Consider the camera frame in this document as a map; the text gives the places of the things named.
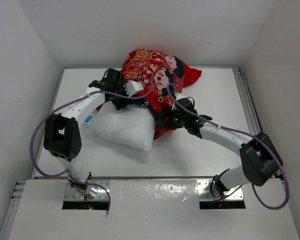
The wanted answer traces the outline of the white pillow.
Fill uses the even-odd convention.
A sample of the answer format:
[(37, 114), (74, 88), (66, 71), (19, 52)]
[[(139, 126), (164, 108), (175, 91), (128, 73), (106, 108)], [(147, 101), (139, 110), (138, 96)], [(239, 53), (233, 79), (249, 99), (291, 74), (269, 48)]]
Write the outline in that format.
[(134, 149), (150, 151), (155, 134), (155, 120), (145, 108), (128, 105), (117, 110), (109, 101), (92, 116), (86, 133)]

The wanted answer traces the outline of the red patterned pillowcase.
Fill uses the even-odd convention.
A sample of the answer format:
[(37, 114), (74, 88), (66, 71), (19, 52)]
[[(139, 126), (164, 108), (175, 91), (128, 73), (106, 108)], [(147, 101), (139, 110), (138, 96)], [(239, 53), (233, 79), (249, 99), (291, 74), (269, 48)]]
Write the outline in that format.
[(151, 90), (151, 93), (137, 100), (110, 95), (107, 95), (106, 99), (111, 100), (117, 110), (132, 104), (148, 109), (155, 121), (163, 119), (164, 125), (154, 127), (153, 138), (156, 140), (166, 132), (174, 130), (168, 127), (168, 115), (162, 113), (162, 109), (167, 111), (168, 107), (173, 105), (168, 94), (168, 90), (173, 89), (168, 85), (172, 84), (176, 92), (181, 93), (183, 88), (194, 84), (201, 74), (201, 70), (189, 67), (176, 56), (155, 50), (136, 49), (129, 53), (129, 58), (122, 65), (121, 81), (123, 83), (137, 81), (144, 87), (140, 95), (148, 90)]

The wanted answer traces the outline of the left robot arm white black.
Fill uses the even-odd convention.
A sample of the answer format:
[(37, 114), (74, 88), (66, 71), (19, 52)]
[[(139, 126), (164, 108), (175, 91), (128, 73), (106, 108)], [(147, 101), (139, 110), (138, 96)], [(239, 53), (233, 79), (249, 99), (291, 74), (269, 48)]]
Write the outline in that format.
[(100, 81), (94, 80), (85, 93), (63, 112), (53, 113), (45, 121), (44, 148), (56, 157), (68, 171), (72, 182), (84, 185), (91, 173), (79, 158), (82, 149), (80, 127), (87, 117), (106, 102), (118, 109), (129, 103), (124, 76), (119, 70), (109, 68)]

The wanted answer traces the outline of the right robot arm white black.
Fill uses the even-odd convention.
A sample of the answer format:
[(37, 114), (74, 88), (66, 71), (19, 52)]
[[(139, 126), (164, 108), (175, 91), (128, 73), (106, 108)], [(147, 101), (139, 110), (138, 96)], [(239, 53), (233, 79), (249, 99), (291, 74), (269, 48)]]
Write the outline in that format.
[(241, 164), (217, 174), (210, 185), (220, 196), (233, 187), (253, 184), (263, 186), (283, 165), (269, 136), (263, 132), (250, 135), (214, 124), (207, 115), (199, 115), (194, 103), (182, 94), (172, 106), (163, 106), (157, 127), (184, 128), (200, 139), (214, 142), (239, 156)]

